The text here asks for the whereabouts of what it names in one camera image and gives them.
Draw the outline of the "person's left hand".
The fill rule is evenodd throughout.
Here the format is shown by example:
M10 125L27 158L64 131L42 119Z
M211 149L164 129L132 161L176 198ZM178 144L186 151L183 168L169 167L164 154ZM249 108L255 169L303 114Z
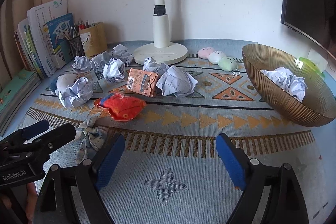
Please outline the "person's left hand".
M1 223L32 223L38 194L34 182L1 190Z

